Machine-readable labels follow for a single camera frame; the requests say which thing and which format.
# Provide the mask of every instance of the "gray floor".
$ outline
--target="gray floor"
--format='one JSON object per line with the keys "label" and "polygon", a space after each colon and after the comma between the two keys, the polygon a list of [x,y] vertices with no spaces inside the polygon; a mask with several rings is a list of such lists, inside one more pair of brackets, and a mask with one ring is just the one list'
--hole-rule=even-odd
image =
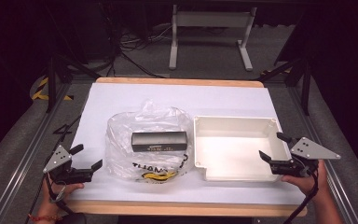
{"label": "gray floor", "polygon": [[[177,69],[168,69],[171,48],[170,39],[163,39],[145,49],[133,50],[126,54],[143,67],[155,74],[172,78],[203,78],[203,79],[251,79],[259,76],[263,70],[272,69],[273,62],[279,54],[284,42],[292,32],[293,27],[255,27],[248,42],[248,52],[254,66],[253,72],[246,72],[236,47],[236,40],[241,39],[242,30],[230,29],[223,33],[211,34],[204,29],[184,30],[179,36],[179,54]],[[122,58],[115,61],[115,76],[143,75],[138,68]],[[107,69],[101,74],[106,76]],[[29,212],[41,179],[41,171],[45,158],[55,145],[58,135],[54,130],[63,124],[69,124],[80,113],[85,103],[91,81],[82,76],[75,78],[68,87],[68,95],[74,95],[73,101],[60,102],[57,110],[45,114],[47,101],[35,100],[31,108],[24,113],[13,126],[0,144],[0,223],[23,223]],[[325,104],[316,84],[312,81],[310,92],[310,116],[304,118],[302,111],[296,106],[298,98],[294,97],[300,91],[288,89],[283,84],[268,82],[268,88],[273,104],[279,116],[285,133],[295,136],[311,136],[311,131],[317,133],[320,142],[338,154],[342,160],[333,161],[340,183],[358,218],[358,160],[344,135],[338,128],[333,116]],[[44,120],[50,119],[46,130],[40,130]],[[40,144],[34,142],[35,135],[41,133]],[[62,143],[69,147],[74,134],[68,135]],[[19,164],[29,164],[19,170]],[[315,223],[312,206],[305,217],[298,217],[294,223]],[[256,223],[283,223],[284,217],[256,217]],[[117,217],[88,215],[88,223],[116,223]],[[348,223],[358,223],[356,218]]]}

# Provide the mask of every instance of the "table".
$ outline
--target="table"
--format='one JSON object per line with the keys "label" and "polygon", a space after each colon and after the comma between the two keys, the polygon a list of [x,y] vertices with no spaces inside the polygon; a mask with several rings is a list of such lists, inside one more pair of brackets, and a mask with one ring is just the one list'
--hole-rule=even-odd
{"label": "table", "polygon": [[[83,143],[85,149],[73,157],[73,166],[87,166],[93,164],[103,156],[103,132],[106,129],[104,124],[107,119],[100,118],[107,116],[109,113],[95,114],[95,110],[91,108],[97,106],[96,99],[103,102],[107,99],[114,99],[111,105],[104,104],[98,106],[97,111],[114,110],[131,111],[136,108],[144,98],[148,96],[156,96],[156,100],[160,103],[172,103],[182,107],[182,103],[186,101],[186,97],[191,96],[195,99],[205,96],[223,97],[238,92],[258,92],[260,96],[255,101],[264,103],[252,105],[253,110],[249,113],[256,113],[260,116],[273,116],[276,118],[275,110],[270,101],[268,90],[262,88],[263,84],[257,81],[230,81],[230,80],[196,80],[196,79],[153,79],[153,78],[99,78],[91,88],[88,102],[85,106],[82,119],[73,146]],[[121,95],[112,97],[108,89],[129,90],[127,93],[122,92]],[[144,95],[133,95],[138,91],[155,90],[154,93],[147,91]],[[193,94],[191,90],[199,90],[199,96]],[[157,97],[156,92],[167,96],[166,91],[174,91],[172,96],[180,94],[181,97],[170,98],[166,102],[162,102],[164,97]],[[243,101],[254,99],[253,94],[249,94]],[[220,105],[231,106],[231,110],[222,109],[215,110],[215,114],[224,115],[231,111],[229,115],[243,114],[241,105],[236,109],[235,105],[238,100],[231,102],[221,101]],[[205,102],[206,107],[213,105],[213,101]],[[190,112],[197,110],[183,108]],[[207,113],[209,110],[198,110]],[[263,195],[274,192],[271,198],[263,198]],[[214,198],[214,194],[223,197]],[[142,183],[132,183],[130,181],[118,180],[102,168],[94,174],[93,181],[86,183],[86,187],[78,192],[74,192],[69,206],[75,212],[83,212],[89,214],[115,214],[115,215],[170,215],[170,216],[226,216],[226,217],[279,217],[289,216],[303,200],[303,194],[294,186],[280,181],[276,183],[242,183],[242,182],[207,182],[200,180],[200,174],[197,170],[190,171],[188,174],[175,178],[172,182],[162,185],[150,185]],[[300,216],[305,216],[307,210],[303,210]]]}

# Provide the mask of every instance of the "white plastic container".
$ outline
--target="white plastic container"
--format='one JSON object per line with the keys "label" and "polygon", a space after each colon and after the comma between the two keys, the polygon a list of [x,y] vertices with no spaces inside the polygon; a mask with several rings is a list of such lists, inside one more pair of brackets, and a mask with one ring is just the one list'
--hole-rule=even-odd
{"label": "white plastic container", "polygon": [[259,150],[273,160],[291,159],[287,145],[277,138],[276,119],[194,118],[195,166],[208,181],[273,182],[269,164]]}

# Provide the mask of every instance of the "black box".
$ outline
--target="black box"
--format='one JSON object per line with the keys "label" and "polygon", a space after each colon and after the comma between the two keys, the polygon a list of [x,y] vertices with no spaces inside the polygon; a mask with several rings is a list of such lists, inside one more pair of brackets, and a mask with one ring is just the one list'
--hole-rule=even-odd
{"label": "black box", "polygon": [[186,132],[133,133],[131,145],[134,152],[184,151],[187,135]]}

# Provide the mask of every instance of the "plastic bag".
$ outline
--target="plastic bag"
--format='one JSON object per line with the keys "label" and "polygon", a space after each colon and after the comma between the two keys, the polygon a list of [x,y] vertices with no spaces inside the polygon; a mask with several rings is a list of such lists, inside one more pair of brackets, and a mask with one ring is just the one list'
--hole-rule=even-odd
{"label": "plastic bag", "polygon": [[[185,151],[133,152],[132,133],[186,132]],[[109,172],[136,182],[162,184],[186,174],[194,160],[193,122],[175,107],[158,107],[147,101],[138,112],[114,115],[107,122],[106,164]]]}

